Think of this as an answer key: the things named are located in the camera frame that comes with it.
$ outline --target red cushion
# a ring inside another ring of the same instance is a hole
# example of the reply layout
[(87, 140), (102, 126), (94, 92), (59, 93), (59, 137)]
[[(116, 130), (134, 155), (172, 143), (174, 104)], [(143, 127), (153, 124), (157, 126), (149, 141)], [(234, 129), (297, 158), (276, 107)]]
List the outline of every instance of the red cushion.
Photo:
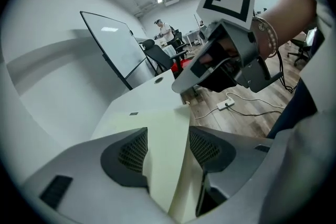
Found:
[[(186, 60), (186, 59), (184, 59), (184, 60), (181, 60), (181, 66), (182, 66), (182, 68), (185, 68), (189, 63), (190, 63), (190, 61), (191, 60)], [(173, 66), (171, 67), (171, 70), (173, 71), (173, 72), (178, 72), (178, 68), (177, 68), (177, 64), (176, 64), (176, 62), (173, 64)]]

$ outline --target beaded bracelet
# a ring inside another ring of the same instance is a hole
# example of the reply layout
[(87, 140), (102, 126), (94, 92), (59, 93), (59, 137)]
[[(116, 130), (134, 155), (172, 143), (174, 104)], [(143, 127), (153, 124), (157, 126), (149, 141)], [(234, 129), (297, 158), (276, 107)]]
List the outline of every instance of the beaded bracelet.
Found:
[(269, 24), (265, 19), (260, 17), (253, 17), (252, 20), (259, 22), (258, 28), (260, 31), (267, 31), (268, 35), (268, 46), (270, 48), (273, 48), (273, 54), (271, 56), (268, 56), (268, 58), (274, 57), (279, 50), (279, 41), (277, 33), (275, 32), (274, 28), (271, 24)]

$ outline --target power strip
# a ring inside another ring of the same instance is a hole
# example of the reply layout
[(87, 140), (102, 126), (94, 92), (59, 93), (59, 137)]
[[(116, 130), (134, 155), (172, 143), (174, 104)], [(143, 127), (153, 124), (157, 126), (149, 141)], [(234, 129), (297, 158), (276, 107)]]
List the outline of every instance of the power strip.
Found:
[(217, 107), (218, 107), (218, 110), (221, 111), (223, 109), (226, 109), (228, 106), (232, 106), (234, 104), (235, 104), (235, 100), (233, 100), (232, 98), (228, 98), (224, 100), (223, 102), (218, 103)]

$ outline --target whiteboard frame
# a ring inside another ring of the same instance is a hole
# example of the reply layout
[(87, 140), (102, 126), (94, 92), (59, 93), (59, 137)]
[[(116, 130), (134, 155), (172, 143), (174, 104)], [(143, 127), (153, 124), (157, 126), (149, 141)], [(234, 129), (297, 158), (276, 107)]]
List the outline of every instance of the whiteboard frame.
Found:
[[(149, 64), (151, 65), (151, 67), (153, 68), (153, 70), (154, 70), (154, 72), (155, 72), (155, 76), (158, 75), (157, 71), (156, 71), (155, 68), (153, 67), (153, 65), (152, 65), (152, 63), (150, 62), (150, 60), (148, 59), (147, 55), (144, 53), (144, 51), (143, 51), (143, 49), (141, 48), (141, 46), (139, 45), (139, 43), (136, 42), (136, 43), (138, 43), (140, 49), (142, 50), (143, 55), (144, 55), (144, 58), (143, 58), (143, 60), (141, 60), (140, 63), (137, 64), (136, 67), (134, 67), (134, 68), (131, 70), (131, 72), (130, 72), (126, 77), (124, 77), (124, 76), (121, 74), (121, 72), (118, 70), (118, 68), (114, 65), (114, 63), (112, 62), (112, 60), (109, 58), (109, 56), (107, 55), (107, 53), (104, 51), (103, 47), (100, 45), (99, 41), (97, 40), (96, 36), (95, 36), (94, 33), (92, 32), (92, 30), (91, 30), (90, 26), (88, 25), (87, 21), (85, 20), (83, 13), (86, 13), (86, 14), (92, 14), (92, 15), (97, 15), (97, 16), (100, 16), (100, 17), (103, 17), (103, 18), (107, 18), (107, 19), (110, 19), (110, 20), (115, 20), (115, 19), (112, 19), (112, 18), (103, 16), (103, 15), (99, 15), (99, 14), (96, 14), (96, 13), (91, 13), (91, 12), (83, 12), (83, 11), (80, 11), (79, 13), (80, 13), (80, 15), (82, 16), (82, 19), (83, 19), (85, 25), (87, 26), (87, 28), (89, 29), (89, 31), (90, 31), (92, 37), (93, 37), (94, 40), (96, 41), (96, 43), (97, 43), (97, 45), (99, 46), (100, 50), (103, 52), (103, 57), (104, 57), (105, 61), (109, 64), (109, 66), (112, 68), (112, 70), (117, 74), (118, 78), (121, 79), (121, 81), (126, 85), (126, 87), (127, 87), (129, 90), (133, 90), (133, 87), (126, 81), (126, 79), (127, 79), (127, 78), (128, 78), (134, 71), (135, 71), (135, 69), (136, 69), (139, 65), (142, 64), (142, 62), (143, 62), (144, 60), (147, 59), (147, 61), (149, 62)], [(122, 23), (122, 24), (125, 24), (124, 22), (121, 22), (121, 21), (119, 21), (119, 20), (115, 20), (115, 21), (116, 21), (116, 22), (119, 22), (119, 23)], [(130, 33), (132, 34), (132, 37), (133, 37), (134, 40), (136, 41), (133, 32), (130, 30), (130, 28), (128, 27), (127, 24), (125, 24), (125, 25), (127, 26), (128, 30), (129, 30)]]

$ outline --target white marker cube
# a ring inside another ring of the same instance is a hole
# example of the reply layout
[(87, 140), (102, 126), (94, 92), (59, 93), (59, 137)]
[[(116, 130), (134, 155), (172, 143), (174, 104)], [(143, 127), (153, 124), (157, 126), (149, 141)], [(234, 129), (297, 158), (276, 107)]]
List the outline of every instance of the white marker cube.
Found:
[(221, 19), (242, 29), (250, 30), (254, 0), (201, 0), (197, 14), (205, 25)]

